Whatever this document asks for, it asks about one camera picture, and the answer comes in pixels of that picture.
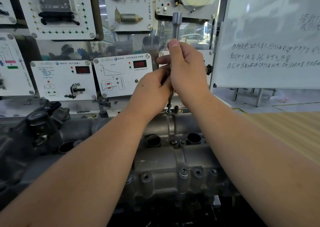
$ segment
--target digital display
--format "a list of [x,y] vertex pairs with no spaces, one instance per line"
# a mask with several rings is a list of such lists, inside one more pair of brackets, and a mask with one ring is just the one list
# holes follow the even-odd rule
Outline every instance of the digital display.
[[90,73],[90,66],[76,66],[75,70],[77,74],[89,74]]
[[134,61],[133,67],[134,68],[146,68],[147,64],[146,64],[146,60],[138,60],[138,61]]

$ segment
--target floor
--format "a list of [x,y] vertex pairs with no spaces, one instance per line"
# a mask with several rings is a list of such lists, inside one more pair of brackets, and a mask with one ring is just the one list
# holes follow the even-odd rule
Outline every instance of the floor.
[[[239,92],[250,93],[251,88],[244,90],[239,88]],[[259,107],[255,107],[255,98],[238,96],[233,101],[234,90],[230,88],[214,88],[213,93],[220,99],[229,103],[234,110],[239,113],[278,113],[278,112],[312,112],[320,111],[320,90],[291,90],[278,89],[275,96],[287,97],[288,102],[281,103],[277,100],[269,100],[272,91],[263,91]]]

